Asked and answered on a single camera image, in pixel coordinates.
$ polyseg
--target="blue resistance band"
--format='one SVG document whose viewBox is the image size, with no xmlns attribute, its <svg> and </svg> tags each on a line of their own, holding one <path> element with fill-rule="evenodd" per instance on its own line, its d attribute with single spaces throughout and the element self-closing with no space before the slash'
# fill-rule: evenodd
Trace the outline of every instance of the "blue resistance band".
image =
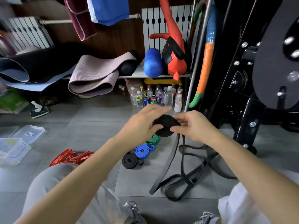
<svg viewBox="0 0 299 224">
<path fill-rule="evenodd" d="M 135 154 L 140 159 L 146 159 L 149 156 L 150 151 L 152 152 L 154 150 L 155 150 L 154 145 L 142 144 L 135 148 Z"/>
</svg>

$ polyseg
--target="gray pants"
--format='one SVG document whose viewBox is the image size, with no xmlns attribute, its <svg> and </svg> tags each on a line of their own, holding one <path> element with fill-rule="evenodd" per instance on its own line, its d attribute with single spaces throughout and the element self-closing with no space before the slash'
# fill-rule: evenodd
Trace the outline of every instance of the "gray pants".
<svg viewBox="0 0 299 224">
<path fill-rule="evenodd" d="M 29 187 L 22 215 L 29 211 L 77 166 L 76 164 L 63 163 L 49 167 L 40 173 Z M 136 211 L 120 204 L 113 191 L 101 185 L 77 224 L 111 224 L 119 223 L 122 220 L 136 221 L 139 218 Z"/>
</svg>

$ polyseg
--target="person's right hand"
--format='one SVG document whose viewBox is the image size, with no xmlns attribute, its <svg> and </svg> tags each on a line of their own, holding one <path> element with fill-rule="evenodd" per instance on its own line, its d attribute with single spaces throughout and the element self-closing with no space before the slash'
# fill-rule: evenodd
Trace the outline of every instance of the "person's right hand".
<svg viewBox="0 0 299 224">
<path fill-rule="evenodd" d="M 198 111 L 182 112 L 173 116 L 181 126 L 174 126 L 170 131 L 185 135 L 193 141 L 202 142 L 207 145 L 219 131 Z"/>
</svg>

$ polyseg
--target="gray shoe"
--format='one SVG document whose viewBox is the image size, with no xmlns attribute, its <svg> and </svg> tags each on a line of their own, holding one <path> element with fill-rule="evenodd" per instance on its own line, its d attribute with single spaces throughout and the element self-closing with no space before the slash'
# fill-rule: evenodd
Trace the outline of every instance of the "gray shoe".
<svg viewBox="0 0 299 224">
<path fill-rule="evenodd" d="M 196 221 L 194 224 L 208 224 L 212 218 L 215 218 L 216 216 L 208 211 L 205 211 L 202 216 Z"/>
<path fill-rule="evenodd" d="M 127 201 L 124 207 L 128 207 L 133 210 L 135 220 L 132 222 L 132 224 L 147 224 L 145 219 L 138 213 L 139 209 L 137 208 L 137 204 L 134 201 Z"/>
</svg>

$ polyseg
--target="person's left hand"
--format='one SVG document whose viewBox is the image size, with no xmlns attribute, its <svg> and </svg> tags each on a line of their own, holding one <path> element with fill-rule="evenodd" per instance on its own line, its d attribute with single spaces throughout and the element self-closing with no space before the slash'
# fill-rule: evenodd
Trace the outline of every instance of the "person's left hand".
<svg viewBox="0 0 299 224">
<path fill-rule="evenodd" d="M 118 140 L 128 151 L 144 144 L 157 130 L 163 128 L 160 124 L 152 126 L 152 122 L 170 110 L 171 107 L 148 104 L 129 119 L 114 139 Z"/>
</svg>

